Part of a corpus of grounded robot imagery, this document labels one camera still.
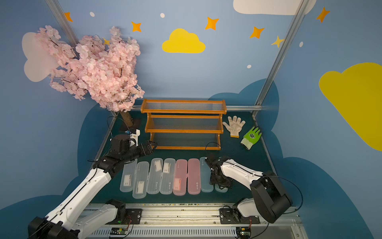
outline pink pencil case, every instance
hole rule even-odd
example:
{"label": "pink pencil case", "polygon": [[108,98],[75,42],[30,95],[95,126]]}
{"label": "pink pencil case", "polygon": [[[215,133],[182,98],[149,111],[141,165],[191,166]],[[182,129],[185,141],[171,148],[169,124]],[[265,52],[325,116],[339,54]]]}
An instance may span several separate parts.
{"label": "pink pencil case", "polygon": [[197,158],[188,160],[188,179],[187,191],[189,194],[200,193],[200,161]]}
{"label": "pink pencil case", "polygon": [[176,196],[186,194],[187,186],[187,160],[178,159],[175,164],[174,184],[172,192]]}

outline ventilation grille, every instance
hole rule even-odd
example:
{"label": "ventilation grille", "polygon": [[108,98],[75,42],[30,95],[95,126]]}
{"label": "ventilation grille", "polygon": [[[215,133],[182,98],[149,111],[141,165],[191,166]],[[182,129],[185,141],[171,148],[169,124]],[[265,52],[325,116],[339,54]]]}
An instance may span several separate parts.
{"label": "ventilation grille", "polygon": [[144,237],[158,237],[158,236],[176,236],[176,237],[188,237],[188,236],[236,236],[233,229],[183,229],[183,228],[157,228],[157,229],[147,229],[147,228],[137,228],[133,229],[130,233],[131,237],[134,236],[144,236]]}
{"label": "ventilation grille", "polygon": [[[109,229],[98,229],[87,238],[108,238]],[[112,238],[123,238],[124,235],[113,235]],[[235,227],[152,227],[133,228],[130,237],[236,237]]]}
{"label": "ventilation grille", "polygon": [[110,229],[98,229],[96,231],[94,231],[92,234],[92,236],[102,236],[102,235],[109,235],[110,234]]}

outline plastic box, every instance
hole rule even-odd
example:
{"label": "plastic box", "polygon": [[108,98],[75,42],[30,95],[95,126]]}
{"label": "plastic box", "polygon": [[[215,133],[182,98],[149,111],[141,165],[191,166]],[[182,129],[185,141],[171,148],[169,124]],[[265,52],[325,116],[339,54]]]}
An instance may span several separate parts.
{"label": "plastic box", "polygon": [[162,166],[163,166],[163,159],[153,158],[151,160],[149,179],[147,180],[147,189],[146,189],[148,194],[159,193]]}
{"label": "plastic box", "polygon": [[189,194],[200,193],[200,162],[197,158],[188,160],[187,191]]}
{"label": "plastic box", "polygon": [[215,184],[215,190],[218,191],[218,192],[227,192],[228,188],[225,187],[223,189],[220,189],[219,185]]}
{"label": "plastic box", "polygon": [[202,192],[212,192],[214,186],[210,184],[211,169],[206,164],[206,158],[200,158],[200,184]]}
{"label": "plastic box", "polygon": [[174,185],[172,192],[176,196],[183,196],[186,194],[187,187],[187,160],[178,159],[175,165],[174,172]]}
{"label": "plastic box", "polygon": [[149,174],[149,162],[143,161],[137,164],[135,170],[133,198],[146,197],[147,175]]}
{"label": "plastic box", "polygon": [[173,158],[167,158],[163,162],[162,179],[160,180],[159,191],[161,194],[171,194],[174,183],[174,171],[176,161]]}
{"label": "plastic box", "polygon": [[127,163],[123,166],[121,185],[120,185],[121,192],[130,192],[133,190],[135,168],[137,166],[137,162],[138,160],[135,159],[133,162]]}

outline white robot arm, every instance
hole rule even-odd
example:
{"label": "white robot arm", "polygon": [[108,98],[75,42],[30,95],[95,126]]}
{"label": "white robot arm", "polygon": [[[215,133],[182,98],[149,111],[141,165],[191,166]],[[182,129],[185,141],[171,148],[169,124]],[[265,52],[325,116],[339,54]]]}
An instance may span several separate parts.
{"label": "white robot arm", "polygon": [[33,219],[28,226],[28,238],[83,239],[106,223],[124,220],[125,203],[110,200],[98,211],[76,222],[84,208],[123,169],[125,163],[149,155],[155,150],[154,142],[138,144],[138,136],[139,132],[136,132],[113,138],[109,152],[94,163],[80,185],[45,218]]}
{"label": "white robot arm", "polygon": [[273,172],[263,173],[238,164],[226,156],[206,158],[211,168],[210,184],[232,187],[232,179],[246,186],[253,198],[241,201],[237,209],[243,217],[261,215],[274,223],[291,205],[292,198]]}

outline shelf rack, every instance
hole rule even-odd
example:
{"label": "shelf rack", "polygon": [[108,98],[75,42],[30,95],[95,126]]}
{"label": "shelf rack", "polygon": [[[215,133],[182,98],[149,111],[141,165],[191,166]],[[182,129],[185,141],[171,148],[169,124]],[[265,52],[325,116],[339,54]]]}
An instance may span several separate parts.
{"label": "shelf rack", "polygon": [[[144,99],[141,112],[147,113],[145,132],[164,150],[204,150],[209,142],[220,145],[225,101],[181,101]],[[209,144],[207,150],[220,150]]]}

